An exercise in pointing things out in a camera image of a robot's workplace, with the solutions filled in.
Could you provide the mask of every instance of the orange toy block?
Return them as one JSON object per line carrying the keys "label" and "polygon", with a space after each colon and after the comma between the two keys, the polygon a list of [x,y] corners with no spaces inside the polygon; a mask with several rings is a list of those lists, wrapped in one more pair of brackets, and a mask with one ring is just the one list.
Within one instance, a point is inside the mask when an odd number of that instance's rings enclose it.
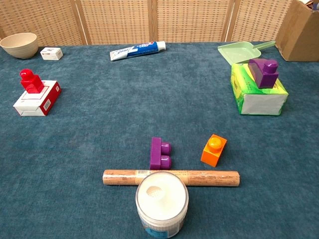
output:
{"label": "orange toy block", "polygon": [[226,142],[226,139],[213,134],[205,145],[200,161],[216,167]]}

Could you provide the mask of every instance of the light green dustpan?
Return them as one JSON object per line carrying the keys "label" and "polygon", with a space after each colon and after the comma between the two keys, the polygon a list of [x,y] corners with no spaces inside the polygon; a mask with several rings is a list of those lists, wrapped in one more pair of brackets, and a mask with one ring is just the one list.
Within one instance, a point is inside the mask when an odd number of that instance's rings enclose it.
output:
{"label": "light green dustpan", "polygon": [[234,63],[245,63],[249,59],[260,57],[260,50],[274,46],[275,43],[275,41],[268,41],[254,46],[248,41],[241,41],[219,46],[218,51],[232,65]]}

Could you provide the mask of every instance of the bowl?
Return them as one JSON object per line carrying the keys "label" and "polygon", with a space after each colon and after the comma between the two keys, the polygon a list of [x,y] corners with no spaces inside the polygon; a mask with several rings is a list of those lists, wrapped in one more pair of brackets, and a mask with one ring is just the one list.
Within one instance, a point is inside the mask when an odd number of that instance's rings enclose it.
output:
{"label": "bowl", "polygon": [[0,46],[11,56],[22,59],[33,56],[39,48],[37,36],[30,32],[7,36]]}

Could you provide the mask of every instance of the purple block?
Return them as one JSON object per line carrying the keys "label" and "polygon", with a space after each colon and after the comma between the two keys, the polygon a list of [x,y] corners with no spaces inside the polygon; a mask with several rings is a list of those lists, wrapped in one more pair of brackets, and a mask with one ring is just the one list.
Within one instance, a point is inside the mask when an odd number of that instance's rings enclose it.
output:
{"label": "purple block", "polygon": [[151,143],[151,160],[150,169],[160,170],[160,169],[170,169],[171,159],[170,159],[171,145],[167,142],[162,142],[159,137],[152,137]]}
{"label": "purple block", "polygon": [[259,89],[274,87],[278,78],[276,60],[250,59],[248,67]]}

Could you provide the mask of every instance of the wooden rolling pin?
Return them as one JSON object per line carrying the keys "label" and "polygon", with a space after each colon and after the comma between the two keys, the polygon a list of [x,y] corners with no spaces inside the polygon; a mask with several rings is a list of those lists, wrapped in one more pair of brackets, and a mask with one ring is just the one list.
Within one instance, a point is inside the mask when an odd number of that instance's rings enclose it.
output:
{"label": "wooden rolling pin", "polygon": [[[148,175],[160,170],[112,170],[103,174],[103,183],[107,185],[139,185]],[[182,171],[167,170],[175,174],[186,186],[237,187],[240,182],[236,171]]]}

